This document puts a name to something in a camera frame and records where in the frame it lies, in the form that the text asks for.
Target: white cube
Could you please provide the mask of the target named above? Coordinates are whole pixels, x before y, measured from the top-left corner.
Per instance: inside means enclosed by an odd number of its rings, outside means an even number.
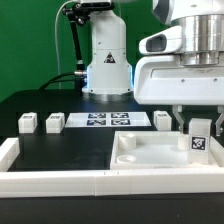
[[[195,119],[189,125],[189,152],[190,163],[209,164],[210,130],[212,120]]]
[[[212,120],[192,118],[189,123],[189,135],[210,136]]]
[[[60,133],[65,126],[64,113],[52,113],[46,120],[47,133]]]
[[[154,111],[153,123],[158,131],[171,131],[172,118],[166,111]]]
[[[37,127],[37,113],[25,113],[18,121],[19,133],[33,133]]]

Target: robot logo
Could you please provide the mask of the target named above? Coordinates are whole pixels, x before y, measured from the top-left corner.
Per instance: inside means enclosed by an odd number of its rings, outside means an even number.
[[[104,63],[116,63],[115,60],[114,60],[114,57],[112,56],[111,53],[109,53],[107,55],[107,58],[105,59]]]

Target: cable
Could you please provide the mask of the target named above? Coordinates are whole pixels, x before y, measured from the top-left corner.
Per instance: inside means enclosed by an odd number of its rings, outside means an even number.
[[[57,64],[58,64],[58,75],[61,74],[61,61],[60,61],[60,52],[59,52],[59,45],[58,45],[58,19],[62,9],[69,3],[79,2],[78,0],[70,0],[65,2],[57,12],[56,19],[55,19],[55,48],[56,48],[56,56],[57,56]]]
[[[74,76],[74,73],[64,73],[64,74],[61,74],[61,75],[58,75],[58,76],[56,76],[56,77],[54,77],[54,78],[52,78],[52,79],[50,79],[48,82],[46,82],[45,84],[43,84],[40,88],[39,88],[39,90],[45,90],[45,88],[48,86],[48,85],[50,85],[52,82],[54,82],[54,81],[56,81],[56,80],[58,80],[58,79],[61,79],[61,78],[63,78],[63,77],[66,77],[66,76]]]
[[[43,86],[41,86],[40,90],[45,90],[50,84],[61,83],[61,82],[75,82],[75,79],[56,80],[56,81],[48,82],[44,84]]]

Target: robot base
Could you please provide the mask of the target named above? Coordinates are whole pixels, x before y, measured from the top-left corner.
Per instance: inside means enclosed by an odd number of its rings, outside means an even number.
[[[123,94],[96,94],[83,91],[83,97],[102,102],[124,101],[133,97],[133,91],[130,90],[130,92]]]

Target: white plastic tray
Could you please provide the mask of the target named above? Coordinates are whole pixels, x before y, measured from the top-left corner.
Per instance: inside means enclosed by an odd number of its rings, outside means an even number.
[[[152,168],[203,168],[218,167],[218,142],[211,140],[209,163],[202,165],[188,162],[188,150],[179,149],[179,132],[116,132],[111,157],[111,169],[152,169]]]

